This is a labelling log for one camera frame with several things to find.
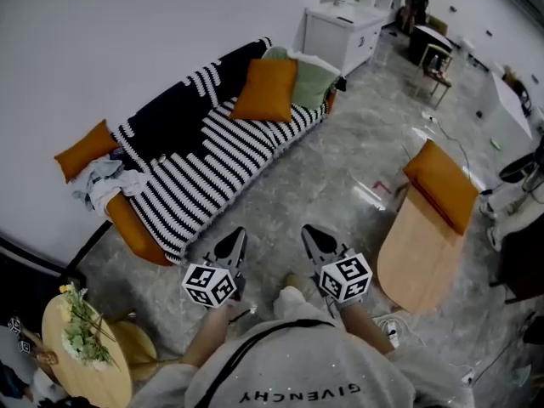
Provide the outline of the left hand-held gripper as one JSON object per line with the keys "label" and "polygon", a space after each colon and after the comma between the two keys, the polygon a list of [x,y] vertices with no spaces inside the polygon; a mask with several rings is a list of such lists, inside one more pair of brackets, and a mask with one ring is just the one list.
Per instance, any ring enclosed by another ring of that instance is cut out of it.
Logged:
{"label": "left hand-held gripper", "polygon": [[199,263],[192,263],[182,280],[190,299],[218,309],[228,301],[240,302],[246,279],[241,272],[247,248],[247,231],[237,227],[219,241]]}

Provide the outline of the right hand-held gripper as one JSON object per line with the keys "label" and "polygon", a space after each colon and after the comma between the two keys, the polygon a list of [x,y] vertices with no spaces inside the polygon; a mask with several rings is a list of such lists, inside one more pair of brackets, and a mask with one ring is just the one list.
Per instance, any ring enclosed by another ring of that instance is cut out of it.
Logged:
{"label": "right hand-held gripper", "polygon": [[321,267],[320,258],[343,257],[348,247],[331,229],[316,224],[305,224],[301,230],[303,245],[314,270],[320,271],[317,287],[337,303],[346,303],[366,294],[372,270],[362,253],[348,252],[348,256]]}

